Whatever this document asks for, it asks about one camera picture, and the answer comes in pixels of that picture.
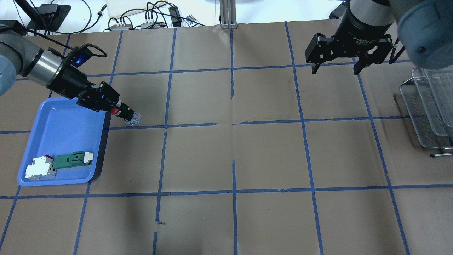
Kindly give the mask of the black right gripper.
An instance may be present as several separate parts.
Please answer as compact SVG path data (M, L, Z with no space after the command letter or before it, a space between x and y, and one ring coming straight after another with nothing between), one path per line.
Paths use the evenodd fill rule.
M317 74L322 63L336 58L358 57L354 75L385 61L394 47L391 35L386 34L394 22L390 7L346 7L340 20L333 36L317 33L311 39L305 59L312 74Z

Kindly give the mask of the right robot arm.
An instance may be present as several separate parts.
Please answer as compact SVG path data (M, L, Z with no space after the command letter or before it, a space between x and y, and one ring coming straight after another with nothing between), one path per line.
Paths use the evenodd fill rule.
M335 34L315 34L305 59L316 74L325 62L357 57L353 73L358 75L383 63L394 49L387 31L396 22L398 42L413 64L446 68L452 65L452 9L451 0L346 0Z

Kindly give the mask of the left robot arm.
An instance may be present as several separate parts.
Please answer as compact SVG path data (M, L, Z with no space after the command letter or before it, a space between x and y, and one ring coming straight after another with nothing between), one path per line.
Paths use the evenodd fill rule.
M10 65L16 76L25 77L47 89L72 100L93 111L104 111L130 120L134 115L128 105L120 100L120 95L108 83L92 83L79 67L92 57L105 58L101 48L84 44L70 48L63 56L54 49L43 49L18 34L21 27L1 25L1 60Z

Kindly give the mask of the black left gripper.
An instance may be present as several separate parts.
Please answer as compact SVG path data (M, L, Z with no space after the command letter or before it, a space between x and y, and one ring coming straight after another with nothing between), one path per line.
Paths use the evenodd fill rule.
M129 109L128 105L119 100L119 93L108 83L94 84L71 65L62 68L46 87L67 99L77 98L79 106L93 111L111 111L112 115L121 115Z

